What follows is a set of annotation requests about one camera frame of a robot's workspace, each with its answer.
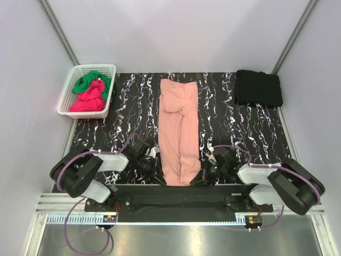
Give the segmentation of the pink printed t-shirt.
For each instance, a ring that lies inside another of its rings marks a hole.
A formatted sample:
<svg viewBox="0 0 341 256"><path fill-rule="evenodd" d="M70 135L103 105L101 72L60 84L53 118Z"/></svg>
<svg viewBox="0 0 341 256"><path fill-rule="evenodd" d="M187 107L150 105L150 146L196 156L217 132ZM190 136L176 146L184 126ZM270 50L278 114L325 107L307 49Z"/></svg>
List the pink printed t-shirt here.
<svg viewBox="0 0 341 256"><path fill-rule="evenodd" d="M160 82L158 142L168 186L188 186L199 173L198 86Z"/></svg>

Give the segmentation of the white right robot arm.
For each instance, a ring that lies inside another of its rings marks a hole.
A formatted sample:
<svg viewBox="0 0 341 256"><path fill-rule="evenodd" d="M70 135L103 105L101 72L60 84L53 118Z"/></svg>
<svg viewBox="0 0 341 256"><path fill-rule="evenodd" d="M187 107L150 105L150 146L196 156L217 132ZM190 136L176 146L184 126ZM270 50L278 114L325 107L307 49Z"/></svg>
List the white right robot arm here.
<svg viewBox="0 0 341 256"><path fill-rule="evenodd" d="M275 164L255 164L248 151L228 145L212 148L190 184L212 186L217 179L226 184L251 186L242 198L243 208L250 212L265 204L277 204L305 215L320 203L326 191L321 181L292 158Z"/></svg>

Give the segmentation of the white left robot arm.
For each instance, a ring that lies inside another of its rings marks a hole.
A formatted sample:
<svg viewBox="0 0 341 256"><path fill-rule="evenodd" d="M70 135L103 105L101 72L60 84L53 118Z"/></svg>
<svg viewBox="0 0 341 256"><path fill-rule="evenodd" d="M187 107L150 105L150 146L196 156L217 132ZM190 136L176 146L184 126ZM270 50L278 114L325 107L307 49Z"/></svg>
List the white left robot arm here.
<svg viewBox="0 0 341 256"><path fill-rule="evenodd" d="M50 171L50 178L58 190L70 197L84 197L87 207L97 211L118 210L128 206L129 200L118 196L115 186L96 181L99 172L123 172L126 169L139 171L145 181L165 185L161 170L160 149L150 147L138 140L132 146L126 143L119 152L91 151L78 146L70 151Z"/></svg>

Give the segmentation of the left small electronics module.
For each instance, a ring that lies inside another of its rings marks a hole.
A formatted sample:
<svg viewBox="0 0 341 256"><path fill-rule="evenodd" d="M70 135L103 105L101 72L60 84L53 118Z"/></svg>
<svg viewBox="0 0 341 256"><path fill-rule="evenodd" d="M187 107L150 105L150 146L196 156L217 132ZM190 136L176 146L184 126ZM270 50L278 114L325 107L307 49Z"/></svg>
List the left small electronics module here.
<svg viewBox="0 0 341 256"><path fill-rule="evenodd" d="M113 214L110 214L110 215L104 215L103 216L103 222L105 223L114 223L114 222L117 222L117 215L113 215Z"/></svg>

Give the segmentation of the small electronics module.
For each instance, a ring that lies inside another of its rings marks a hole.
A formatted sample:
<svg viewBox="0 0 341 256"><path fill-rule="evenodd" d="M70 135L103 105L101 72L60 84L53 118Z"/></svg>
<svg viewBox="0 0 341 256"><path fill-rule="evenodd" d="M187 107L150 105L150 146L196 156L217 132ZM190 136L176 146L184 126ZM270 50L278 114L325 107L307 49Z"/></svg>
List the small electronics module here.
<svg viewBox="0 0 341 256"><path fill-rule="evenodd" d="M114 223L114 222L117 222L117 215L113 215L113 214L110 214L110 215L104 215L103 216L103 222L105 223Z"/></svg>
<svg viewBox="0 0 341 256"><path fill-rule="evenodd" d="M247 216L246 225L247 229L261 229L263 224L263 217L261 215Z"/></svg>

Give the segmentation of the right small electronics module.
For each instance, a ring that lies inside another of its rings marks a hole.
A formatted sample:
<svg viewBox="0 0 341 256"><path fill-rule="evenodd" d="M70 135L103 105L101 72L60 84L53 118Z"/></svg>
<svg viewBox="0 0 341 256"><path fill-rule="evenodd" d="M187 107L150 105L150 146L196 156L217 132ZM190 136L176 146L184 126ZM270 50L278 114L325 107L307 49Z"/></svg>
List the right small electronics module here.
<svg viewBox="0 0 341 256"><path fill-rule="evenodd" d="M261 229L263 224L263 217L261 215L247 216L246 225L247 229Z"/></svg>

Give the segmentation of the red crumpled t-shirt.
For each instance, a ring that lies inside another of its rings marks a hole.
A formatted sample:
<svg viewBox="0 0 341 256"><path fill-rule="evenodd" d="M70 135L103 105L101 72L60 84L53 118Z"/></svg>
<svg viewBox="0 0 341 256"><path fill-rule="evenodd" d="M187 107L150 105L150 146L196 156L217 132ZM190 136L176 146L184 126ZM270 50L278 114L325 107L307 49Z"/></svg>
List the red crumpled t-shirt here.
<svg viewBox="0 0 341 256"><path fill-rule="evenodd" d="M87 91L77 94L77 100L69 108L70 112L91 112L102 111L105 108L106 100L102 97L105 89L103 80L93 80Z"/></svg>

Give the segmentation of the black folded t-shirt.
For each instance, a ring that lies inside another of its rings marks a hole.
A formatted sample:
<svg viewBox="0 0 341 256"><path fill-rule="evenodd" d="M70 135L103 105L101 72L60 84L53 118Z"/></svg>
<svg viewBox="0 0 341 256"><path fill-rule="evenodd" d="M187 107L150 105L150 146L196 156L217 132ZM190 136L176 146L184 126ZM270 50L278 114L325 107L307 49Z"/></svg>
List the black folded t-shirt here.
<svg viewBox="0 0 341 256"><path fill-rule="evenodd" d="M238 70L234 86L235 103L282 107L283 98L278 75Z"/></svg>

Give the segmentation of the white plastic basket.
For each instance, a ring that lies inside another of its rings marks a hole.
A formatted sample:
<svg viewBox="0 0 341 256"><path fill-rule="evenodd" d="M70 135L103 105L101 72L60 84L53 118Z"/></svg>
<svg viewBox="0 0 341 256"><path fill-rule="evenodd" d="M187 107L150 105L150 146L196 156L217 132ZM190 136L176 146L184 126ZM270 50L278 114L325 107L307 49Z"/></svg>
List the white plastic basket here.
<svg viewBox="0 0 341 256"><path fill-rule="evenodd" d="M72 68L57 107L73 119L107 117L116 75L113 64L87 64Z"/></svg>

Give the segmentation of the green crumpled t-shirt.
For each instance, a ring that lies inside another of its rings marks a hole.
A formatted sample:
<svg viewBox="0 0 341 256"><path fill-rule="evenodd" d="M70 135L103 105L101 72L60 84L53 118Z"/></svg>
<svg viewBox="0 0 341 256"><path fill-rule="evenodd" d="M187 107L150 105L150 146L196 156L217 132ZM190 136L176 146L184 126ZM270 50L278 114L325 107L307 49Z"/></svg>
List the green crumpled t-shirt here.
<svg viewBox="0 0 341 256"><path fill-rule="evenodd" d="M104 100L107 100L111 84L111 78L96 70L91 70L89 73L79 78L72 88L72 93L80 94L86 92L90 88L90 84L94 80L97 80L98 78L100 78L104 82L104 89L102 90L101 94L102 98Z"/></svg>

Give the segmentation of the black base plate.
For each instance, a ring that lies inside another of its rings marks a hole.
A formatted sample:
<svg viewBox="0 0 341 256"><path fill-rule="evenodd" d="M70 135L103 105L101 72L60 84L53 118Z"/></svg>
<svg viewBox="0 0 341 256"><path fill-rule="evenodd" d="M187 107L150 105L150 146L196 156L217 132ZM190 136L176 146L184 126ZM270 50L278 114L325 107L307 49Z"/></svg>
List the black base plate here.
<svg viewBox="0 0 341 256"><path fill-rule="evenodd" d="M118 211L120 223L234 222L236 214L271 213L268 204L251 201L252 185L170 187L160 185L117 185L116 193L104 204L88 199L86 212Z"/></svg>

